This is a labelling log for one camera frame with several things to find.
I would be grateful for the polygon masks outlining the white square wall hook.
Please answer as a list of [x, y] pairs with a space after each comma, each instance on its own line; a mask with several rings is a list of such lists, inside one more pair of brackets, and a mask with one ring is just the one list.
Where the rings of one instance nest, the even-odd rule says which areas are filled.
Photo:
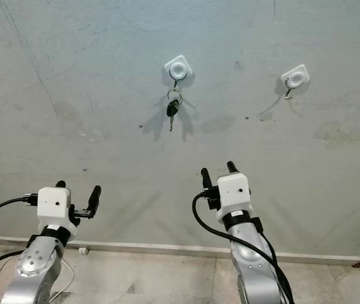
[[172, 90], [174, 91], [177, 90], [180, 81], [191, 77], [194, 73], [191, 64], [189, 64], [189, 61], [183, 55], [178, 55], [164, 64], [164, 70], [169, 78], [172, 79]]
[[280, 81], [285, 85], [284, 99], [291, 99], [291, 92], [294, 89], [304, 86], [310, 82], [311, 76], [307, 71], [307, 67], [304, 64], [294, 67], [292, 70], [288, 70], [282, 73]]

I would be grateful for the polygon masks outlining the black-headed key with ring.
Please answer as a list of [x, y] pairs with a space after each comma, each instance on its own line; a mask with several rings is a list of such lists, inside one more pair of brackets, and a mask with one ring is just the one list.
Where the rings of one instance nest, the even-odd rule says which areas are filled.
[[167, 95], [166, 116], [169, 118], [169, 131], [174, 130], [174, 119], [180, 110], [180, 105], [183, 103], [183, 94], [176, 87], [168, 91]]

